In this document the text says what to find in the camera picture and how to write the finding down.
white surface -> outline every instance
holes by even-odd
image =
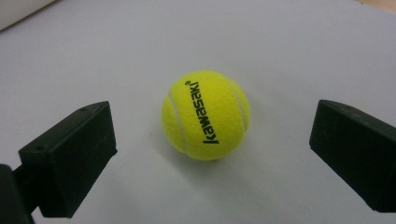
[[[72,219],[36,223],[394,223],[308,145],[319,99],[396,125],[396,17],[355,1],[61,1],[0,34],[0,158],[84,105],[118,148]],[[178,77],[212,69],[251,105],[246,140],[192,161],[162,133]]]
[[[0,31],[54,0],[0,0]]]

tennis ball seam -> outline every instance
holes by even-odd
[[[188,150],[187,150],[186,136],[185,136],[185,134],[184,134],[184,129],[183,129],[183,126],[181,125],[180,116],[179,116],[179,114],[178,114],[178,112],[177,112],[176,103],[175,103],[175,100],[174,100],[174,98],[173,98],[171,92],[168,92],[168,97],[169,97],[169,99],[170,99],[170,101],[171,101],[171,104],[172,104],[172,107],[173,107],[173,109],[174,109],[175,117],[176,117],[176,120],[177,120],[177,125],[178,125],[178,128],[180,129],[181,138],[183,139],[184,152],[185,152],[187,155],[189,155],[189,152],[188,152]]]
[[[239,98],[239,94],[236,91],[235,87],[233,86],[233,83],[230,81],[230,79],[227,79],[227,81],[229,82],[229,84],[231,86],[231,89],[233,90],[233,94],[235,95],[236,102],[238,103],[238,108],[239,108],[239,111],[240,111],[239,114],[241,115],[242,126],[243,126],[244,131],[245,131],[247,129],[247,124],[246,124],[246,121],[245,121],[245,110],[242,107],[242,103],[241,103],[241,100]]]

screw hole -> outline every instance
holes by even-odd
[[[47,146],[39,146],[39,147],[36,147],[35,150],[36,151],[44,151],[46,148],[47,148]]]

yellow tennis ball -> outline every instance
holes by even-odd
[[[163,101],[163,130],[180,152],[220,159],[242,142],[250,122],[248,99],[224,75],[196,71],[181,77]]]

white table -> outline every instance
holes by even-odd
[[[396,16],[351,0],[68,0],[0,34],[0,162],[108,100],[119,154],[72,219],[42,223],[394,223],[309,147],[319,99],[395,126]],[[168,88],[194,70],[246,91],[252,123],[217,162],[177,153]]]

